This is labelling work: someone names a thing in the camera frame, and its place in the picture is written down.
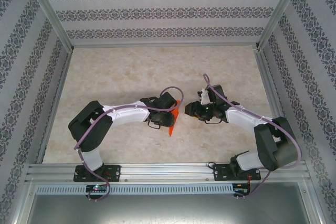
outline black bracket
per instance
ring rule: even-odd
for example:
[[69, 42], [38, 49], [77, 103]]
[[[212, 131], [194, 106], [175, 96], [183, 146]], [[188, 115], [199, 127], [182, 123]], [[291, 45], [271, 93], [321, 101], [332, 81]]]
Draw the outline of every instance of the black bracket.
[[[119, 182], [120, 170], [120, 165], [104, 165], [97, 169], [95, 173], [105, 178], [108, 182]], [[102, 182], [102, 180], [89, 173], [83, 165], [77, 165], [74, 174], [74, 182]]]
[[246, 170], [235, 176], [229, 164], [214, 164], [212, 167], [209, 166], [209, 168], [214, 171], [215, 181], [248, 180], [249, 176], [250, 180], [261, 180], [260, 171], [258, 169]]
[[150, 120], [148, 121], [148, 127], [150, 127], [150, 128], [153, 128], [153, 129], [156, 129], [156, 130], [159, 130], [160, 128], [161, 128], [161, 125], [160, 124], [154, 124], [154, 125], [158, 125], [159, 127], [154, 127], [154, 126], [150, 126], [149, 124], [150, 124]]

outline white arm segment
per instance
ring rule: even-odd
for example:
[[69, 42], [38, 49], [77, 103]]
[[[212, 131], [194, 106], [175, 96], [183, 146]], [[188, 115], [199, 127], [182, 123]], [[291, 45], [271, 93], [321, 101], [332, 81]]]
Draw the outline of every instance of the white arm segment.
[[251, 132], [254, 134], [254, 127], [258, 124], [266, 124], [265, 121], [261, 119], [257, 119], [254, 116], [251, 116], [247, 114], [246, 112], [243, 112], [241, 110], [238, 110], [234, 107], [230, 107], [228, 110], [225, 111], [226, 119], [228, 123], [236, 124], [240, 127], [242, 127], [244, 130]]
[[237, 157], [237, 163], [242, 170], [250, 170], [254, 168], [263, 168], [257, 152], [246, 152]]
[[[145, 106], [143, 102], [137, 101], [135, 103], [130, 103], [126, 105], [141, 105]], [[119, 106], [103, 106], [103, 110], [106, 112], [110, 109], [117, 108], [123, 105]], [[112, 117], [112, 125], [111, 127], [116, 127], [121, 124], [125, 123], [132, 123], [132, 122], [144, 122], [147, 117], [149, 116], [149, 111], [147, 109], [141, 109], [141, 108], [126, 108], [126, 109], [120, 109], [116, 110], [115, 112], [110, 112], [107, 115]], [[103, 161], [100, 157], [98, 147], [94, 150], [91, 150], [89, 152], [82, 152], [83, 159], [85, 163], [88, 165], [88, 167], [91, 170], [96, 170], [99, 167], [103, 165]]]
[[[146, 106], [143, 102], [137, 101], [135, 103], [127, 104], [127, 105], [136, 105], [136, 106]], [[119, 105], [119, 106], [103, 106], [103, 110], [106, 112], [108, 110], [124, 106], [124, 105]], [[148, 109], [141, 109], [141, 108], [126, 108], [126, 109], [121, 109], [117, 110], [115, 112], [110, 112], [107, 115], [112, 117], [112, 125], [111, 127], [116, 127], [121, 124], [125, 123], [132, 123], [132, 122], [143, 122], [147, 119], [149, 116], [149, 111]]]
[[[241, 110], [238, 110], [234, 107], [230, 107], [227, 111], [225, 111], [227, 122], [236, 124], [242, 127], [244, 130], [254, 134], [254, 127], [258, 124], [266, 124], [265, 121], [261, 119], [257, 119]], [[242, 170], [250, 170], [254, 168], [262, 168], [264, 167], [259, 159], [257, 152], [247, 152], [239, 155], [237, 157], [238, 165]]]

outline floral pattern stripe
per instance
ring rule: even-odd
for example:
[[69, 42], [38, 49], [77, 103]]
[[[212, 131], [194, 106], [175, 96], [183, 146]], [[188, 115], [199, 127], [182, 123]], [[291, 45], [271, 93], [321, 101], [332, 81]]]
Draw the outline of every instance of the floral pattern stripe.
[[272, 7], [190, 7], [102, 10], [62, 10], [58, 18], [66, 21], [181, 19], [181, 18], [269, 18]]
[[24, 39], [33, 23], [40, 6], [37, 0], [28, 0], [9, 40], [0, 55], [0, 91], [3, 88], [12, 64], [19, 53]]
[[260, 36], [263, 27], [184, 27], [68, 30], [70, 39]]
[[317, 18], [309, 7], [307, 0], [291, 0], [301, 22], [313, 43], [318, 56], [321, 58], [324, 68], [336, 88], [336, 57], [329, 39], [325, 35]]
[[0, 161], [3, 160], [3, 156], [7, 151], [7, 146], [12, 138], [14, 127], [16, 126], [22, 107], [27, 98], [31, 82], [35, 76], [36, 69], [46, 47], [52, 28], [49, 20], [46, 20], [37, 41], [35, 42], [35, 46], [30, 54], [28, 64], [25, 67], [18, 87], [15, 90], [13, 99], [10, 102], [10, 108], [7, 110], [8, 113], [5, 115], [0, 129]]

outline aluminum frame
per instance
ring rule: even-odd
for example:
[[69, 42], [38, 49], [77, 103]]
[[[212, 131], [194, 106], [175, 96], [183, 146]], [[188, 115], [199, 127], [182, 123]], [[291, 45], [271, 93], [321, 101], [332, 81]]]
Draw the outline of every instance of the aluminum frame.
[[46, 134], [44, 135], [44, 138], [42, 140], [41, 147], [40, 147], [40, 152], [38, 153], [38, 156], [37, 156], [37, 160], [36, 160], [37, 163], [42, 163], [42, 161], [43, 161], [43, 157], [44, 157], [44, 154], [45, 154], [45, 151], [46, 151], [46, 148], [47, 148], [47, 144], [48, 144], [48, 141], [49, 141], [49, 138], [50, 138], [51, 129], [53, 128], [52, 126], [54, 124], [54, 120], [55, 120], [55, 117], [56, 117], [56, 112], [57, 112], [57, 109], [58, 109], [59, 101], [61, 99], [61, 95], [62, 95], [63, 87], [64, 87], [64, 84], [65, 84], [65, 80], [67, 78], [68, 70], [69, 70], [69, 67], [70, 67], [72, 52], [73, 52], [73, 50], [70, 49], [70, 51], [68, 53], [68, 56], [67, 56], [66, 63], [65, 63], [65, 69], [64, 69], [64, 72], [63, 72], [63, 74], [61, 76], [61, 79], [60, 79], [60, 84], [59, 84], [57, 94], [56, 94], [56, 97], [55, 97], [54, 106], [51, 109], [50, 120], [49, 120], [47, 128], [46, 128]]
[[257, 43], [258, 49], [264, 48], [265, 44], [267, 43], [269, 37], [271, 36], [274, 28], [278, 24], [278, 21], [280, 20], [280, 17], [284, 13], [284, 11], [285, 11], [289, 2], [290, 2], [290, 0], [280, 0], [278, 2], [274, 12], [271, 15], [271, 18], [267, 22], [267, 25], [266, 25], [264, 31], [262, 32], [262, 34], [260, 36], [260, 39]]
[[[78, 164], [30, 164], [24, 181], [14, 217], [10, 223], [27, 223], [36, 191], [41, 185], [92, 185], [73, 181]], [[113, 185], [216, 185], [245, 183], [241, 181], [217, 182], [207, 163], [162, 163], [162, 164], [118, 164], [121, 166], [120, 181]], [[261, 177], [267, 174], [260, 170]], [[266, 183], [298, 183], [301, 197], [310, 223], [325, 224], [321, 206], [316, 196], [305, 161], [293, 169], [280, 168], [272, 172]]]
[[281, 109], [281, 105], [279, 102], [279, 98], [277, 96], [277, 92], [272, 82], [272, 77], [270, 71], [268, 69], [266, 58], [262, 50], [259, 50], [257, 47], [253, 47], [253, 51], [256, 57], [257, 65], [259, 68], [261, 80], [263, 81], [263, 85], [265, 88], [265, 93], [267, 96], [267, 100], [269, 103], [269, 107], [271, 109], [272, 116], [277, 118], [279, 116], [283, 116], [283, 111]]
[[53, 29], [56, 31], [58, 37], [62, 41], [62, 44], [66, 48], [67, 52], [72, 51], [73, 45], [71, 43], [71, 40], [64, 29], [61, 21], [59, 20], [55, 10], [53, 9], [51, 3], [49, 0], [38, 0], [41, 8], [43, 9], [45, 15], [49, 19], [51, 25], [53, 26]]

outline gray floor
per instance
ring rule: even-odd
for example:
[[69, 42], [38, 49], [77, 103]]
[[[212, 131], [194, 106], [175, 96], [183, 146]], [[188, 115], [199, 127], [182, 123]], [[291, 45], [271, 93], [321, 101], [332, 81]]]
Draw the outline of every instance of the gray floor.
[[56, 223], [309, 223], [296, 183], [269, 183], [251, 198], [231, 195], [35, 197], [29, 222]]

